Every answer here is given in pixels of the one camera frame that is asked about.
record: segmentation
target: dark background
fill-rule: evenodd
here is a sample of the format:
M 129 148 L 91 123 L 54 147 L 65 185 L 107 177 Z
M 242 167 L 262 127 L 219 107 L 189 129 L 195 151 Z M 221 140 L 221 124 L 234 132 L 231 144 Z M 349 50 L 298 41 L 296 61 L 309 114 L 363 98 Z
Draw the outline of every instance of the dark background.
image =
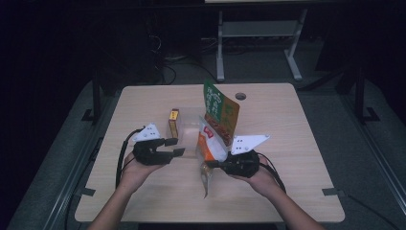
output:
M 199 39 L 216 35 L 217 18 L 215 11 L 198 11 L 198 17 L 196 11 L 160 12 L 154 20 L 147 11 L 87 14 L 73 11 L 77 3 L 66 0 L 0 4 L 0 229 L 4 229 L 80 90 L 95 73 L 106 94 L 128 84 L 154 84 L 154 65 L 161 59 L 149 51 L 153 44 L 148 35 L 161 36 L 164 50 L 183 49 L 198 60 Z M 362 54 L 368 79 L 382 89 L 404 123 L 405 9 L 403 1 L 310 8 L 302 35 L 326 41 L 320 70 L 334 70 L 354 54 Z M 232 20 L 269 14 L 239 10 L 227 16 Z

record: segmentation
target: orange box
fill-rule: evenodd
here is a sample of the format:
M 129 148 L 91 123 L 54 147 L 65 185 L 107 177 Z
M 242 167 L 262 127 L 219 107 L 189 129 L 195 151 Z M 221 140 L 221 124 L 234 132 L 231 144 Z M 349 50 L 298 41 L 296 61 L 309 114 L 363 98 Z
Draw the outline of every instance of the orange box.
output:
M 179 138 L 179 120 L 180 114 L 178 108 L 173 108 L 169 115 L 169 129 L 172 138 Z

